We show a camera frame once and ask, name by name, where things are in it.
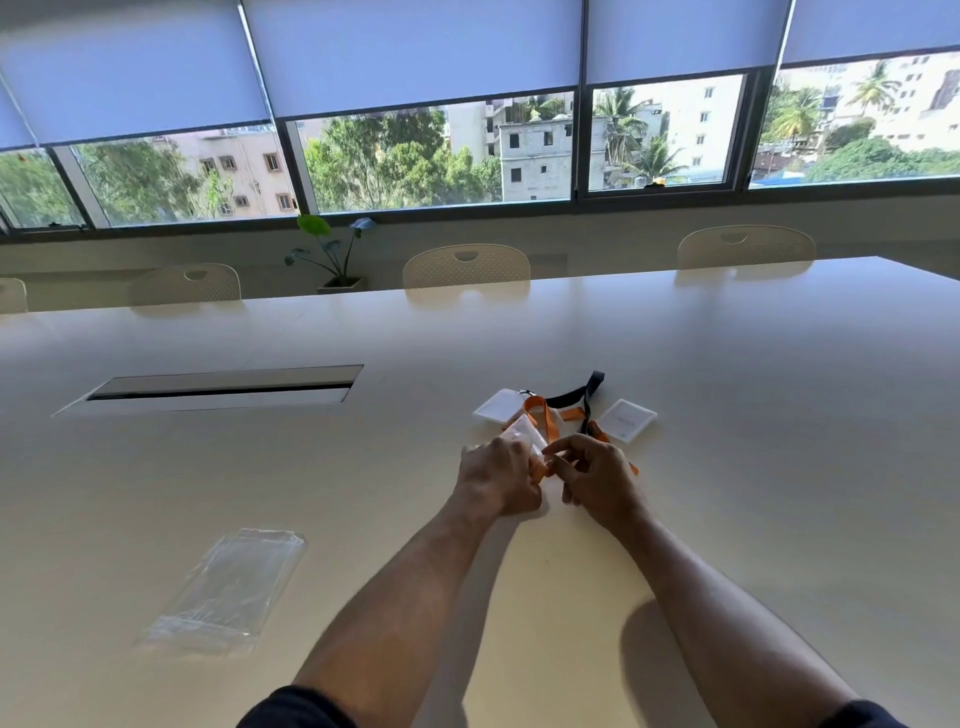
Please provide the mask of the person's left hand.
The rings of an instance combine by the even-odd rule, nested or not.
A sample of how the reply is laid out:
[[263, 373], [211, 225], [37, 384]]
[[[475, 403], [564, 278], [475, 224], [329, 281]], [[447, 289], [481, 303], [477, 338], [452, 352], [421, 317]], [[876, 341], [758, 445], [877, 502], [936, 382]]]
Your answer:
[[462, 451], [452, 501], [476, 517], [499, 518], [515, 514], [518, 466], [515, 441], [501, 436]]

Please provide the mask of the person's right hand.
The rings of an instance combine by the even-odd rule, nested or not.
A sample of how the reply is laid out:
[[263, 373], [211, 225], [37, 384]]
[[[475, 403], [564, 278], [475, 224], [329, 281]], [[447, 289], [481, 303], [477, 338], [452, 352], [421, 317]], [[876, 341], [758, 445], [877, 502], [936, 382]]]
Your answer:
[[622, 451], [586, 434], [548, 443], [543, 459], [561, 485], [561, 502], [582, 507], [619, 537], [650, 520], [651, 511]]

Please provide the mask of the clear plastic badge holder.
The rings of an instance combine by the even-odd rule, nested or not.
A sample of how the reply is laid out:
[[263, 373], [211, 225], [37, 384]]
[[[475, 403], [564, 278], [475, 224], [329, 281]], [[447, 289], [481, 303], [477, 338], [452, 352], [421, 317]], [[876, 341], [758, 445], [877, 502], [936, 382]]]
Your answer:
[[506, 426], [501, 437], [508, 441], [524, 443], [529, 447], [532, 457], [543, 458], [543, 450], [547, 446], [546, 439], [538, 429], [534, 418], [525, 412], [520, 413], [512, 423]]

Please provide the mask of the person's right forearm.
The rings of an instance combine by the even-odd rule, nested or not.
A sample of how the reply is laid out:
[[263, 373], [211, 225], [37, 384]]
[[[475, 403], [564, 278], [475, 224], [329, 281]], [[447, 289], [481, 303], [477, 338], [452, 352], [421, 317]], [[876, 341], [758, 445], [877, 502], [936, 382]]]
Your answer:
[[859, 699], [793, 628], [648, 511], [609, 529], [646, 579], [718, 728], [820, 728]]

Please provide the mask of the person's left forearm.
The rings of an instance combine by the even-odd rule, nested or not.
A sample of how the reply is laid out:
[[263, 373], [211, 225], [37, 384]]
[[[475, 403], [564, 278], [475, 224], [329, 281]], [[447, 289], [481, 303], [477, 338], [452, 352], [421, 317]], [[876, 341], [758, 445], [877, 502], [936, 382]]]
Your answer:
[[409, 728], [425, 700], [464, 581], [502, 500], [458, 489], [348, 601], [293, 684], [358, 728]]

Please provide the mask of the white card holder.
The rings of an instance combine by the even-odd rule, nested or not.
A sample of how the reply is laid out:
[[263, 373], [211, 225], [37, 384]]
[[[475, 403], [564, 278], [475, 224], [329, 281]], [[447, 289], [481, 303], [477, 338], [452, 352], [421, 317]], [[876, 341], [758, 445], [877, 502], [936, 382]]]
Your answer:
[[500, 426], [509, 426], [522, 412], [524, 403], [530, 396], [531, 393], [526, 391], [500, 389], [477, 407], [473, 415]]
[[608, 439], [629, 444], [657, 418], [657, 412], [619, 398], [596, 418], [596, 425]]

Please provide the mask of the clear plastic bag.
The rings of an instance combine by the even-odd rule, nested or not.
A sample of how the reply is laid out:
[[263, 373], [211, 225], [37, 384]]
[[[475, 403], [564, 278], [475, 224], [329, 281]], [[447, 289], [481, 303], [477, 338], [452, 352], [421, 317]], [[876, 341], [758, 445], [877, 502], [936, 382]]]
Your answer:
[[252, 652], [307, 547], [304, 536], [288, 530], [242, 528], [222, 537], [140, 634], [137, 647], [177, 657]]

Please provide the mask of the green leafy plant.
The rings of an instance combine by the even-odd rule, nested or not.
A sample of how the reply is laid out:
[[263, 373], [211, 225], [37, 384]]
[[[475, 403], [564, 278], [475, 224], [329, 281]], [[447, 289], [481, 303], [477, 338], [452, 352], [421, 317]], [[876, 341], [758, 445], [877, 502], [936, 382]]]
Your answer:
[[311, 237], [319, 246], [321, 257], [313, 254], [311, 249], [291, 249], [283, 259], [286, 267], [294, 267], [298, 263], [313, 265], [330, 274], [330, 279], [356, 278], [350, 275], [353, 250], [356, 242], [368, 232], [374, 230], [378, 223], [371, 217], [361, 217], [354, 220], [349, 226], [349, 238], [346, 242], [333, 237], [330, 223], [323, 217], [313, 214], [300, 214], [296, 218], [298, 229]]

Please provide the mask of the dark left sleeve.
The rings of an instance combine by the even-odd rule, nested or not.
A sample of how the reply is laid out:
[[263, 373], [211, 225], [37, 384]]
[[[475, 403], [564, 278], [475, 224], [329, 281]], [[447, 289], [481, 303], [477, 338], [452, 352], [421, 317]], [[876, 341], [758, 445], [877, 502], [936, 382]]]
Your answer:
[[285, 685], [251, 707], [236, 728], [358, 728], [334, 701], [311, 687]]

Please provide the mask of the dark sleeve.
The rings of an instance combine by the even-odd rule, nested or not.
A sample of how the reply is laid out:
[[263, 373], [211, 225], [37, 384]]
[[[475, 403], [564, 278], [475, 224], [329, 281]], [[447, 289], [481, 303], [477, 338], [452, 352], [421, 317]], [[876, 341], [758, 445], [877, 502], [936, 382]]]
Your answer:
[[236, 728], [358, 728], [334, 701], [311, 687], [285, 685], [251, 707]]
[[881, 705], [852, 700], [819, 723], [817, 728], [908, 728]]

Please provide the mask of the dark right sleeve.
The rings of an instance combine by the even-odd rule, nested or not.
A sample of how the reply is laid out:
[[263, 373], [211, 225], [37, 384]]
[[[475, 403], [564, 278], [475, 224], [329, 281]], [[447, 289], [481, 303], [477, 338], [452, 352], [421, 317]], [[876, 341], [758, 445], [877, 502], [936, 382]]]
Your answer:
[[908, 728], [881, 705], [852, 700], [819, 723], [817, 728]]

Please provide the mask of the blue roller blind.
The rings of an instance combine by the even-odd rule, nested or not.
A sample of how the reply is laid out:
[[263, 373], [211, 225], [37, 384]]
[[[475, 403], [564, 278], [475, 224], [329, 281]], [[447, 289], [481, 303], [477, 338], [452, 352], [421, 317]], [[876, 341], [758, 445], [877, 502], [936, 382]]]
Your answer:
[[771, 66], [791, 0], [589, 0], [586, 82]]
[[960, 45], [960, 0], [796, 0], [782, 62]]
[[0, 149], [267, 123], [239, 0], [0, 0]]
[[279, 117], [577, 84], [582, 0], [244, 0]]

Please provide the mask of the dark window frame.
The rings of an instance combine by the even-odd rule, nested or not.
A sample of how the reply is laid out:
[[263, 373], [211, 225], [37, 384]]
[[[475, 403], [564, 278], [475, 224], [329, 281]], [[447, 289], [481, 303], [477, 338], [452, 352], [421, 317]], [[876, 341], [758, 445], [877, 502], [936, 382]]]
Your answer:
[[[302, 130], [305, 119], [287, 119], [269, 126], [279, 145], [273, 156], [277, 171], [289, 173], [293, 192], [287, 196], [278, 217], [260, 217], [251, 222], [233, 222], [226, 213], [224, 196], [226, 173], [214, 173], [201, 164], [207, 186], [214, 192], [216, 214], [210, 219], [190, 221], [134, 220], [115, 223], [107, 215], [83, 166], [67, 169], [68, 162], [78, 162], [72, 145], [45, 146], [24, 151], [1, 151], [23, 164], [50, 167], [43, 173], [38, 188], [51, 190], [56, 181], [69, 200], [71, 212], [80, 224], [24, 226], [18, 224], [9, 201], [0, 190], [0, 240], [25, 242], [59, 241], [82, 238], [123, 237], [143, 230], [151, 235], [186, 235], [191, 232], [216, 233], [233, 230], [246, 232], [286, 225], [293, 213], [312, 213], [346, 220], [361, 216], [422, 217], [423, 219], [459, 219], [490, 213], [509, 213], [510, 206], [518, 214], [602, 213], [628, 210], [660, 210], [702, 208], [735, 204], [809, 202], [834, 199], [871, 199], [904, 196], [960, 195], [960, 121], [949, 132], [957, 148], [949, 150], [945, 142], [933, 143], [933, 132], [920, 132], [918, 125], [908, 134], [886, 136], [891, 146], [890, 159], [880, 163], [862, 153], [853, 159], [850, 148], [871, 146], [879, 137], [872, 131], [864, 138], [845, 145], [829, 145], [833, 123], [841, 120], [839, 105], [824, 106], [825, 99], [842, 99], [838, 85], [828, 85], [822, 92], [813, 86], [793, 86], [788, 82], [790, 71], [823, 70], [827, 67], [867, 65], [870, 73], [850, 91], [849, 100], [858, 113], [846, 116], [851, 125], [895, 111], [904, 116], [907, 104], [899, 102], [898, 79], [892, 75], [892, 55], [876, 58], [840, 58], [820, 65], [811, 63], [786, 66], [762, 66], [735, 69], [721, 74], [686, 75], [642, 79], [637, 83], [600, 83], [586, 85], [572, 93], [572, 112], [556, 114], [551, 119], [538, 115], [546, 100], [533, 95], [516, 103], [510, 117], [523, 123], [492, 124], [492, 133], [501, 166], [498, 196], [484, 202], [439, 203], [434, 196], [430, 204], [400, 204], [400, 198], [386, 193], [386, 172], [375, 172], [369, 164], [388, 150], [381, 143], [373, 144], [371, 123], [374, 119], [390, 119], [398, 124], [402, 117], [427, 116], [438, 113], [442, 106], [463, 107], [469, 99], [426, 103], [420, 106], [376, 108], [351, 112], [335, 112], [335, 123], [362, 127], [354, 131], [355, 144], [347, 151], [345, 163], [336, 172], [345, 175], [343, 206], [323, 205], [333, 200], [317, 185], [311, 174], [307, 151], [318, 147], [319, 140], [304, 145]], [[654, 86], [678, 91], [680, 86], [697, 86], [703, 100], [715, 100], [721, 82], [738, 80], [736, 105], [728, 135], [725, 137], [722, 168], [719, 173], [701, 176], [707, 152], [704, 144], [715, 134], [696, 131], [694, 143], [679, 146], [673, 133], [680, 130], [678, 113], [667, 124], [666, 108], [653, 100], [634, 103], [629, 90], [650, 90]], [[905, 150], [901, 141], [927, 140], [922, 149]]]

